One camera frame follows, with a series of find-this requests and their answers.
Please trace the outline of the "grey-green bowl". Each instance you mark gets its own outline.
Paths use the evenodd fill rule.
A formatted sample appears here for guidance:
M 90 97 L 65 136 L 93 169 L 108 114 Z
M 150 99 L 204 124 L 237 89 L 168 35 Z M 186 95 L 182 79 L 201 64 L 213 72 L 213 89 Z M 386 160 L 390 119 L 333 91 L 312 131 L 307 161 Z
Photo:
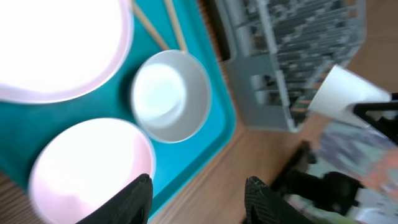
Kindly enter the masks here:
M 210 114 L 208 72 L 193 55 L 165 50 L 137 70 L 130 90 L 137 124 L 156 141 L 182 142 L 195 135 Z

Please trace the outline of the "pink round plate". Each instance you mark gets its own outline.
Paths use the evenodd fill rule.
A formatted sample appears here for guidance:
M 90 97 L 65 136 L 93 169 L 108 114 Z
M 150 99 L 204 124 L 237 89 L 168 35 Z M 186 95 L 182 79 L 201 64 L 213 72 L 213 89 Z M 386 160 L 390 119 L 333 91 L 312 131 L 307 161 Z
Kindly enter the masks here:
M 124 63 L 134 36 L 127 0 L 1 2 L 1 100 L 83 96 Z

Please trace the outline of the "white paper cup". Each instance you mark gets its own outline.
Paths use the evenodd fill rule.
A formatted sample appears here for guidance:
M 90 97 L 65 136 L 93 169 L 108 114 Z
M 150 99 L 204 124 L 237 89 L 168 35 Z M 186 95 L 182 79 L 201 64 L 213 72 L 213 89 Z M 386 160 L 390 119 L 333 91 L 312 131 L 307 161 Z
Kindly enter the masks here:
M 309 110 L 360 128 L 368 123 L 353 113 L 357 103 L 386 103 L 391 94 L 363 77 L 341 67 L 333 66 L 315 94 Z

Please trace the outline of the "wooden chopstick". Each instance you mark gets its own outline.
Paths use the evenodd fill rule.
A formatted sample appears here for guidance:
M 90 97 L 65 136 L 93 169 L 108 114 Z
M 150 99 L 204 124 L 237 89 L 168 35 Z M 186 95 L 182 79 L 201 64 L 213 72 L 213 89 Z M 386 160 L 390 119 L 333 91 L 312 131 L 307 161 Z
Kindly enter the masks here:
M 179 22 L 178 15 L 177 15 L 177 12 L 174 7 L 174 3 L 172 0 L 164 0 L 164 3 L 165 3 L 166 9 L 167 9 L 167 12 L 168 12 L 175 36 L 176 36 L 176 39 L 178 42 L 178 46 L 179 46 L 180 50 L 188 53 L 188 47 L 187 47 L 187 44 L 185 41 L 184 34 L 182 32 L 182 28 L 180 26 L 180 22 Z
M 156 44 L 162 49 L 162 50 L 169 50 L 170 47 L 167 45 L 165 40 L 162 38 L 162 36 L 159 34 L 157 29 L 153 26 L 151 21 L 148 19 L 148 17 L 144 14 L 142 9 L 139 7 L 137 2 L 135 0 L 131 0 L 131 5 L 132 5 L 132 10 L 134 15 L 137 17 L 139 22 L 143 25 L 147 33 L 153 38 L 153 40 L 156 42 Z

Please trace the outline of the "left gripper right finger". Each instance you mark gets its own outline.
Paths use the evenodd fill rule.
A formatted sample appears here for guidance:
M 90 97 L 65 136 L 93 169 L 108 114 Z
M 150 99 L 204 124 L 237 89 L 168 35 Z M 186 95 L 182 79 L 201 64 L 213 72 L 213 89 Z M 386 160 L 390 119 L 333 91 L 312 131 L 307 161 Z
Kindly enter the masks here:
M 246 179 L 244 206 L 245 224 L 312 224 L 255 176 Z

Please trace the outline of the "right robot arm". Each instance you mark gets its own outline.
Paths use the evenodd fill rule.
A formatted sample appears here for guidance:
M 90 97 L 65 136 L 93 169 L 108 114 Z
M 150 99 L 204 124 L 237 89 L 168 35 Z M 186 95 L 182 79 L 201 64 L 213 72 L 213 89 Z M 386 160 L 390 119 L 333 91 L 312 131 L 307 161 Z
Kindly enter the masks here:
M 393 143 L 397 143 L 397 97 L 387 103 L 358 103 L 353 114 L 368 123 Z M 305 173 L 317 162 L 310 143 L 302 141 L 293 158 L 278 175 L 271 189 L 280 196 L 299 195 L 313 202 L 315 208 L 361 220 L 365 223 L 397 223 L 397 203 L 340 172 L 323 177 Z

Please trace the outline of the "pink bowl with rice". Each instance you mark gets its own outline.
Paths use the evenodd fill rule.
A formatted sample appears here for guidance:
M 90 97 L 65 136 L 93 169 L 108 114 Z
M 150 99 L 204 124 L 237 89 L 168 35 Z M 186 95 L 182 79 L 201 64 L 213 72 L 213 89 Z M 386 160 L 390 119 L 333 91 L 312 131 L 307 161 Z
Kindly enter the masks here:
M 44 223 L 78 223 L 141 174 L 155 174 L 153 144 L 117 118 L 78 123 L 41 151 L 29 176 L 29 200 Z

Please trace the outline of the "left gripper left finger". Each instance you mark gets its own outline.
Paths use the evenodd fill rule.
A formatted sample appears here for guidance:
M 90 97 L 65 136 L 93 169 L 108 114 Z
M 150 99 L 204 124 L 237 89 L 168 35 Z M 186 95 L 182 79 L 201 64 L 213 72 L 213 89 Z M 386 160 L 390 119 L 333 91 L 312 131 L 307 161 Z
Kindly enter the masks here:
M 141 174 L 77 224 L 147 224 L 152 198 L 152 179 Z

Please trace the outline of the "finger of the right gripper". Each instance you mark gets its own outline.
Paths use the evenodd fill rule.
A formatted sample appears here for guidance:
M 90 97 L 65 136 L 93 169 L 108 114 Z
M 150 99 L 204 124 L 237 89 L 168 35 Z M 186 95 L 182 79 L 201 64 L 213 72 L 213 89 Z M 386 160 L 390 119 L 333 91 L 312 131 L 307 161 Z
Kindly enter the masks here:
M 397 144 L 397 101 L 358 103 L 353 113 Z

